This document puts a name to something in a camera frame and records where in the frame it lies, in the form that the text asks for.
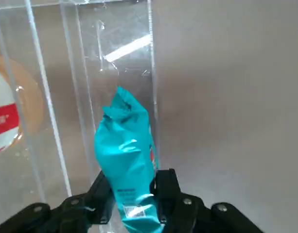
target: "chip bag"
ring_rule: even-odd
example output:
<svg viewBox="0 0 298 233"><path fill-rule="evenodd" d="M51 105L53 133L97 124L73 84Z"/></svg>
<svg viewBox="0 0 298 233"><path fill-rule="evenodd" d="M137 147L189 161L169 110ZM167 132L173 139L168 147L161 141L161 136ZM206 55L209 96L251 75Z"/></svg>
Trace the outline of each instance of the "chip bag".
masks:
<svg viewBox="0 0 298 233"><path fill-rule="evenodd" d="M162 225L150 187L158 158L147 111L118 87L95 134L95 154L107 177L124 226L130 233L160 233Z"/></svg>

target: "transparent bin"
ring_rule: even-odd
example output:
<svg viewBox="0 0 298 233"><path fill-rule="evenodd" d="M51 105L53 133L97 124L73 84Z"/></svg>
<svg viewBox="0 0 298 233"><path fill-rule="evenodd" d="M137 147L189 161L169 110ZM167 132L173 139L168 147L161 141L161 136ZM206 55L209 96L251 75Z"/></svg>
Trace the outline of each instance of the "transparent bin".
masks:
<svg viewBox="0 0 298 233"><path fill-rule="evenodd" d="M55 207L87 191L100 171L93 136L101 107L118 85L147 109L156 139L150 6L0 0L0 107L15 106L19 117L0 132L0 224L30 203ZM92 231L125 229L114 213Z"/></svg>

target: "crinkled bag top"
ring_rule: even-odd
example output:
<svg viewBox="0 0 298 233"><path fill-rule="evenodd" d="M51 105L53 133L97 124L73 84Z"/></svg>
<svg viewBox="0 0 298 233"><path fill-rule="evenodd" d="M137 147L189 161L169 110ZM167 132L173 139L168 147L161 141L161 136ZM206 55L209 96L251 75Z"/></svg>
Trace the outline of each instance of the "crinkled bag top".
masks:
<svg viewBox="0 0 298 233"><path fill-rule="evenodd" d="M158 158L147 111L118 87L95 134L95 154L110 182L130 233L159 233L162 226L150 192Z"/></svg>

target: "gray wall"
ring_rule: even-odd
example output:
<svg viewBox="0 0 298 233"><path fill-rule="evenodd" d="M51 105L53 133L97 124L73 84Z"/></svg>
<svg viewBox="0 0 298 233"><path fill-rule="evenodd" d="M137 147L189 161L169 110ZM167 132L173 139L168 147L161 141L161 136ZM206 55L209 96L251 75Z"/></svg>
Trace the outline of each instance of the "gray wall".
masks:
<svg viewBox="0 0 298 233"><path fill-rule="evenodd" d="M153 1L160 154L184 191L298 233L298 1Z"/></svg>

